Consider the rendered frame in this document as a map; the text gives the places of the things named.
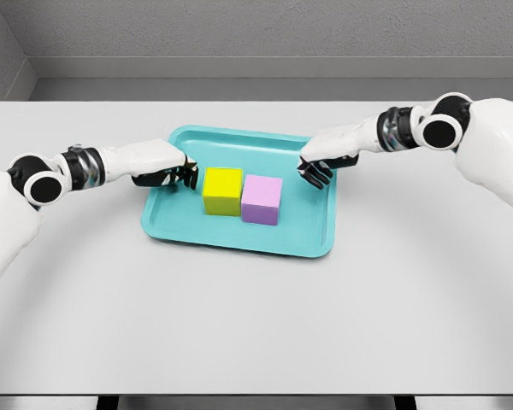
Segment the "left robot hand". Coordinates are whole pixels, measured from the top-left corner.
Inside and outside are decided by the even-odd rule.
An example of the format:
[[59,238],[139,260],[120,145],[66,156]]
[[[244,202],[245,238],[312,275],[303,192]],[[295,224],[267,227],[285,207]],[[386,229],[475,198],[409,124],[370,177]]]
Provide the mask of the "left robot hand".
[[127,146],[129,171],[139,187],[161,187],[182,183],[195,190],[198,163],[169,142],[155,139]]

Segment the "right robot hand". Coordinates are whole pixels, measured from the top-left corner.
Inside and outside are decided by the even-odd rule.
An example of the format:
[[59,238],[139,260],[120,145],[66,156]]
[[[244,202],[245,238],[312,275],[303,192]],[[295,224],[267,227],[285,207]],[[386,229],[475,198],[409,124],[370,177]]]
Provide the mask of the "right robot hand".
[[334,169],[355,166],[359,157],[353,136],[355,129],[355,126],[337,126],[319,131],[300,151],[299,175],[322,190],[330,184]]

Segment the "yellow cube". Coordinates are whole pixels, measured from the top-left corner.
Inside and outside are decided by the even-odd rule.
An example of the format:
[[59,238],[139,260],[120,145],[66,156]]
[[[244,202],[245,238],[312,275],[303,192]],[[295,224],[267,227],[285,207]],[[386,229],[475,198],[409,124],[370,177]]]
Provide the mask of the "yellow cube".
[[243,171],[239,168],[208,167],[203,182],[203,205],[208,215],[239,217]]

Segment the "pink cube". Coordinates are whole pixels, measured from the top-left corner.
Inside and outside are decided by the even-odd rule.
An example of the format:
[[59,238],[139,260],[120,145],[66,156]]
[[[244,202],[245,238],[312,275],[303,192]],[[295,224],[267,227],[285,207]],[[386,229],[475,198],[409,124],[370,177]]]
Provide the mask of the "pink cube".
[[241,197],[244,222],[277,226],[283,179],[248,174]]

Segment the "teal plastic tray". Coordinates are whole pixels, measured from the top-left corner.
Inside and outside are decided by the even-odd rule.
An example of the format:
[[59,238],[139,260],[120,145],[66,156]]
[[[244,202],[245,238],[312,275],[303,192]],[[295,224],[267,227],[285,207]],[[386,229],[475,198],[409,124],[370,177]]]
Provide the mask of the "teal plastic tray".
[[205,244],[308,258],[333,247],[336,184],[318,190],[300,178],[299,151],[307,137],[210,126],[182,126],[169,142],[208,167],[240,168],[245,174],[281,178],[276,226],[246,223],[239,217],[211,216],[203,208],[203,181],[195,190],[182,184],[153,188],[141,216],[143,230],[156,239]]

